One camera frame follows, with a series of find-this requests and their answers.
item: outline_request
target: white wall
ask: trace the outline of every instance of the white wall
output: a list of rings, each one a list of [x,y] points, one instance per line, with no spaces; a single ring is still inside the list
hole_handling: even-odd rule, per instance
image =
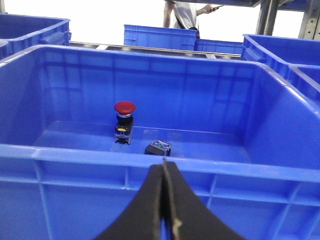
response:
[[[162,27],[164,0],[4,0],[9,14],[70,19],[72,41],[123,45],[124,24]],[[224,6],[199,16],[202,39],[242,42],[256,31],[260,6]],[[278,11],[274,36],[297,38],[303,13]]]

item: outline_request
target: crate handle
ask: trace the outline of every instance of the crate handle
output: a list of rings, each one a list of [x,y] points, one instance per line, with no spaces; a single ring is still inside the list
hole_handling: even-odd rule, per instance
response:
[[[62,45],[65,42],[65,33],[64,32],[55,32],[50,36],[46,36],[39,40],[40,44],[53,44],[53,45]]]
[[[251,48],[247,48],[244,51],[244,59],[249,60],[249,61],[255,61],[259,63],[266,63],[267,59],[263,56],[258,55],[254,50]]]

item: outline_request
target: white shirt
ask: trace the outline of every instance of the white shirt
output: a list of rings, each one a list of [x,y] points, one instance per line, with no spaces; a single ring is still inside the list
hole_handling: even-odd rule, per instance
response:
[[[185,29],[198,28],[196,3],[184,1],[172,2],[174,2],[174,12],[171,15],[171,19],[173,19],[174,28],[180,29],[177,18]]]

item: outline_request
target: hand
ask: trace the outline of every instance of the hand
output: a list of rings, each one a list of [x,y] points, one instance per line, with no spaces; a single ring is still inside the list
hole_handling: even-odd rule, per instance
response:
[[[216,8],[212,7],[211,4],[207,4],[201,10],[202,10],[202,13],[204,13],[204,14],[210,14],[210,13],[214,12],[216,10]]]

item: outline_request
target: conveyor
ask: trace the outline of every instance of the conveyor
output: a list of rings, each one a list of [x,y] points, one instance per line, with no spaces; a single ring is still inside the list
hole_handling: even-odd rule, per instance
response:
[[[106,51],[111,50],[111,51],[157,54],[157,55],[168,55],[168,56],[179,56],[179,57],[206,58],[206,59],[240,60],[241,58],[240,54],[231,54],[231,53],[176,50],[176,49],[129,46],[129,45],[105,45],[105,44],[76,42],[76,41],[70,41],[70,46],[80,47],[80,48],[99,49],[99,50],[106,50]]]

